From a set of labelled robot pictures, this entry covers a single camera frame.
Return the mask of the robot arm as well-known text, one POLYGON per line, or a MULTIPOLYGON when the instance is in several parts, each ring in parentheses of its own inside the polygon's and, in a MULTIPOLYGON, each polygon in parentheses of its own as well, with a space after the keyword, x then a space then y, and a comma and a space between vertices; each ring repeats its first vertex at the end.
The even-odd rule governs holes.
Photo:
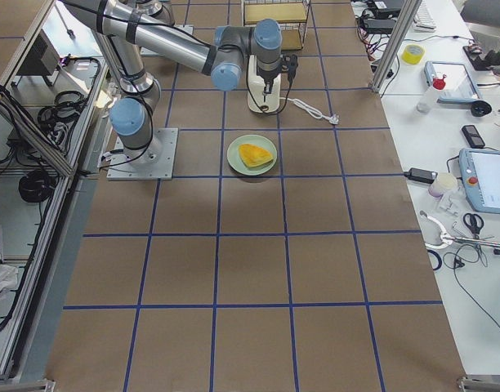
POLYGON ((231 91, 242 75, 256 75, 266 95, 279 96, 275 85, 283 71, 282 35, 272 19, 253 27, 219 26, 207 43, 163 18, 163 6, 151 1, 67 1, 65 7, 86 25, 118 76, 124 97, 110 112, 112 127, 134 167, 161 153, 155 139, 154 109, 159 83, 145 69, 140 50, 149 49, 211 78, 220 91, 231 91))

